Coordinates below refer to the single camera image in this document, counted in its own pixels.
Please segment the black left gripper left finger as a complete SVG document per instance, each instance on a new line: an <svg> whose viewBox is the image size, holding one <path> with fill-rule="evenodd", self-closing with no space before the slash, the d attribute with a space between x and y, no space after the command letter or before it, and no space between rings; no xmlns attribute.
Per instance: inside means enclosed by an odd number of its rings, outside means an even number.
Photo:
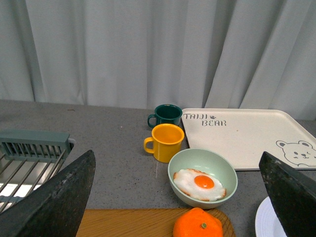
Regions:
<svg viewBox="0 0 316 237"><path fill-rule="evenodd" d="M93 184L95 155L88 150L0 215L2 237L76 236Z"/></svg>

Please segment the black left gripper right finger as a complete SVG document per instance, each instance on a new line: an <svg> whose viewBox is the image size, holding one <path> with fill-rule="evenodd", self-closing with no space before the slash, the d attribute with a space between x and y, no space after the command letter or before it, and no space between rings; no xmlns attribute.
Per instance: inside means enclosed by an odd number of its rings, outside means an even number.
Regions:
<svg viewBox="0 0 316 237"><path fill-rule="evenodd" d="M316 182L263 152L259 169L272 207L288 237L316 235Z"/></svg>

